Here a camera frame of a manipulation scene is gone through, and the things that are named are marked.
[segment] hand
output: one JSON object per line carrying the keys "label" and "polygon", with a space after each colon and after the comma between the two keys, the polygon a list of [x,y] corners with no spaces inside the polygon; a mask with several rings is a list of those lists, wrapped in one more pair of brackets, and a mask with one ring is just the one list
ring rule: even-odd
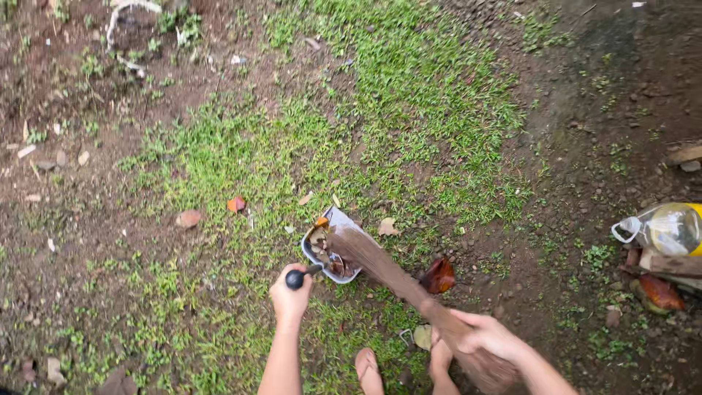
{"label": "hand", "polygon": [[451,314],[475,329],[458,343],[458,350],[463,353],[470,354],[483,348],[514,363],[529,349],[526,343],[514,336],[495,318],[458,310],[451,310]]}
{"label": "hand", "polygon": [[312,291],[312,276],[305,274],[303,286],[299,290],[291,290],[285,285],[285,275],[293,269],[307,270],[301,264],[285,266],[280,272],[278,280],[270,288],[270,298],[273,300],[273,309],[278,327],[281,329],[298,329],[307,310],[307,302]]}

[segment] bottle handle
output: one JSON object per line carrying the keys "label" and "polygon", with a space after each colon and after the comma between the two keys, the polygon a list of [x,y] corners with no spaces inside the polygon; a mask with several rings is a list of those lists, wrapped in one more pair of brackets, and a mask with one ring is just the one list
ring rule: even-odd
{"label": "bottle handle", "polygon": [[628,243],[628,242],[632,242],[632,241],[634,240],[634,238],[636,238],[636,235],[637,235],[637,233],[638,233],[638,230],[637,230],[636,232],[634,232],[634,233],[631,235],[630,238],[625,239],[625,238],[621,237],[621,235],[620,235],[619,233],[617,233],[617,231],[616,231],[616,227],[617,227],[617,226],[620,226],[620,225],[621,225],[621,222],[617,222],[616,224],[612,225],[612,235],[614,235],[614,237],[615,237],[617,240],[619,240],[619,241],[621,241],[621,242],[623,242],[623,243],[625,243],[625,244]]}

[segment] grass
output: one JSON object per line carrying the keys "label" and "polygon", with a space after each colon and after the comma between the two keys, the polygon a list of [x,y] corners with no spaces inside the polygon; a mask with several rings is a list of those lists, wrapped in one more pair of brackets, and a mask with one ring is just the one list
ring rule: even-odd
{"label": "grass", "polygon": [[[165,13],[159,29],[183,18]],[[297,243],[332,195],[372,235],[383,217],[396,218],[402,234],[380,241],[408,268],[427,264],[442,221],[460,229],[520,218],[529,193],[519,190],[529,188],[501,155],[504,136],[522,127],[508,93],[516,79],[486,46],[459,42],[468,26],[415,1],[334,0],[284,4],[265,27],[266,45],[281,57],[310,34],[353,59],[336,70],[352,74],[353,91],[325,79],[319,91],[281,97],[273,117],[244,88],[214,96],[186,122],[145,130],[143,150],[119,163],[133,175],[128,209],[163,225],[174,212],[200,209],[205,217],[192,233],[199,241],[154,240],[142,253],[120,238],[115,248],[130,259],[86,262],[84,305],[54,333],[70,345],[62,358],[71,393],[89,392],[135,356],[142,368],[130,374],[149,393],[253,392],[272,339],[268,287],[284,264],[305,262]],[[85,77],[102,72],[87,52],[82,66]],[[429,176],[420,180],[412,169]],[[298,205],[310,190],[312,199]],[[226,203],[238,195],[247,207],[235,214]],[[507,259],[491,261],[503,278]],[[364,279],[336,286],[320,278],[316,287],[322,297],[312,298],[301,339],[306,392],[357,391],[352,357],[364,346],[375,350],[388,391],[406,391],[397,380],[405,366],[427,388],[428,354],[407,355],[397,336],[420,323],[414,309]],[[103,306],[100,294],[124,297]]]}

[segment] black handle knob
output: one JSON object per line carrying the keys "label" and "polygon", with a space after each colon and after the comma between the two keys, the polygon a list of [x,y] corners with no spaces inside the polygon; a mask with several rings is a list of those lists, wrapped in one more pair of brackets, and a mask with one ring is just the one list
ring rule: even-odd
{"label": "black handle knob", "polygon": [[285,275],[285,285],[291,290],[299,290],[305,282],[305,274],[297,269],[293,269]]}

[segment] forearm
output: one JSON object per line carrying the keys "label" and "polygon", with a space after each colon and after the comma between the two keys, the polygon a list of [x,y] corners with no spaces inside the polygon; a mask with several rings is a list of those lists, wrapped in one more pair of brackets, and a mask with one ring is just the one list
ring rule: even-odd
{"label": "forearm", "polygon": [[302,395],[299,325],[278,325],[265,364],[258,395]]}
{"label": "forearm", "polygon": [[531,347],[524,345],[515,365],[532,395],[578,395],[573,387]]}

